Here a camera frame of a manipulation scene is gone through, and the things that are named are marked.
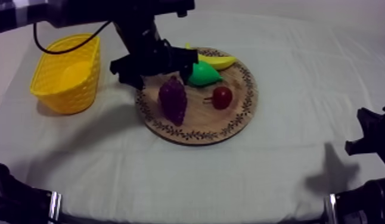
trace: wooden plate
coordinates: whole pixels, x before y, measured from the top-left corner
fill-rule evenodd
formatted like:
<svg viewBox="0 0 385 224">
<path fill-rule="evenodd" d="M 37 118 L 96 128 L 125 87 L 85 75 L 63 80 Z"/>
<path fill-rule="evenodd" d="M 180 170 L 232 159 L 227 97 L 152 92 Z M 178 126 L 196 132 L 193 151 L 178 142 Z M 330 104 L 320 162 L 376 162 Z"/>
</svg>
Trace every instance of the wooden plate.
<svg viewBox="0 0 385 224">
<path fill-rule="evenodd" d="M 197 48 L 206 56 L 229 56 L 212 48 Z M 136 105 L 145 124 L 155 134 L 168 141 L 184 145 L 208 145 L 224 141 L 241 131 L 254 116 L 257 104 L 257 89 L 254 77 L 247 67 L 238 61 L 226 70 L 220 71 L 223 81 L 205 88 L 186 86 L 187 110 L 182 126 L 168 121 L 158 104 L 159 88 L 171 76 L 178 73 L 147 77 L 145 88 L 137 91 Z M 204 104 L 204 98 L 211 97 L 214 88 L 227 86 L 233 92 L 230 106 L 216 110 L 212 104 Z"/>
</svg>

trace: toy banana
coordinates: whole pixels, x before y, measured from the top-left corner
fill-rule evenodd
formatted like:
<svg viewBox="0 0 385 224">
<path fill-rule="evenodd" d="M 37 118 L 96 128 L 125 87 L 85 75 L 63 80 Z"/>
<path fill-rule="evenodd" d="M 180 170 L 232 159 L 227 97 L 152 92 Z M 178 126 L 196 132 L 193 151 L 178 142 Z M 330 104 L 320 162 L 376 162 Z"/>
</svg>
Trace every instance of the toy banana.
<svg viewBox="0 0 385 224">
<path fill-rule="evenodd" d="M 186 43 L 185 48 L 191 49 L 190 44 Z M 210 64 L 216 70 L 223 70 L 223 69 L 227 69 L 233 63 L 235 63 L 236 58 L 235 57 L 209 57 L 209 56 L 198 54 L 198 60 L 204 61 Z"/>
</svg>

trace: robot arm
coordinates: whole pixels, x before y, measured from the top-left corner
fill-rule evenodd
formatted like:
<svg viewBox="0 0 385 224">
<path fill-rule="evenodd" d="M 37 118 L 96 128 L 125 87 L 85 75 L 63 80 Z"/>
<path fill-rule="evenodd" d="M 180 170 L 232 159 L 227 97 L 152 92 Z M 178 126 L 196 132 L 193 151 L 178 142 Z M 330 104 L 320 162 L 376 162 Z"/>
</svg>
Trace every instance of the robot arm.
<svg viewBox="0 0 385 224">
<path fill-rule="evenodd" d="M 54 27 L 112 21 L 129 55 L 113 61 L 110 70 L 119 74 L 119 82 L 141 90 L 142 76 L 179 71 L 187 82 L 198 62 L 197 51 L 162 40 L 154 17 L 166 13 L 184 17 L 192 9 L 194 0 L 0 0 L 0 33 L 39 21 Z"/>
<path fill-rule="evenodd" d="M 100 21 L 129 20 L 177 13 L 185 17 L 193 0 L 0 0 L 0 33 L 40 21 L 66 27 Z"/>
</svg>

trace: white tablecloth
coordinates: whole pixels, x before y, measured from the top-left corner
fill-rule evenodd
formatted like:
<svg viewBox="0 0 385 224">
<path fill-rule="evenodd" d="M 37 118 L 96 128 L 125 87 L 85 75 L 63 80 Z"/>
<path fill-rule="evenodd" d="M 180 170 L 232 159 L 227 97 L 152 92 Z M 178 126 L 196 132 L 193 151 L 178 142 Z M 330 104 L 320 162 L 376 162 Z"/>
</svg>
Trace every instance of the white tablecloth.
<svg viewBox="0 0 385 224">
<path fill-rule="evenodd" d="M 45 44 L 100 24 L 52 29 Z M 362 137 L 356 111 L 385 105 L 385 38 L 296 20 L 193 12 L 157 18 L 173 45 L 238 57 L 259 90 L 237 136 L 207 147 L 158 138 L 134 107 L 134 90 L 109 63 L 127 53 L 113 26 L 101 36 L 97 99 L 73 116 L 29 93 L 41 52 L 30 45 L 0 102 L 0 162 L 20 180 L 64 195 L 66 213 L 140 222 L 277 221 L 316 216 L 323 196 L 385 177 L 374 155 L 349 157 Z"/>
</svg>

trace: yellow basket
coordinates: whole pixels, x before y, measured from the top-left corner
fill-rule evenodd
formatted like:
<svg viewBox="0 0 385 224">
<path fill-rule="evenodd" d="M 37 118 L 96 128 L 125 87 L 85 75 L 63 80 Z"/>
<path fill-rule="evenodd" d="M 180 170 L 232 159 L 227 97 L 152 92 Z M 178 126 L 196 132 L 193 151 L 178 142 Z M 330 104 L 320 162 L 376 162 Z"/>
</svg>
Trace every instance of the yellow basket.
<svg viewBox="0 0 385 224">
<path fill-rule="evenodd" d="M 76 46 L 91 34 L 79 34 L 52 43 L 48 50 L 62 51 Z M 43 54 L 30 92 L 60 114 L 74 114 L 94 101 L 100 76 L 100 39 L 93 38 L 81 48 L 66 54 Z"/>
</svg>

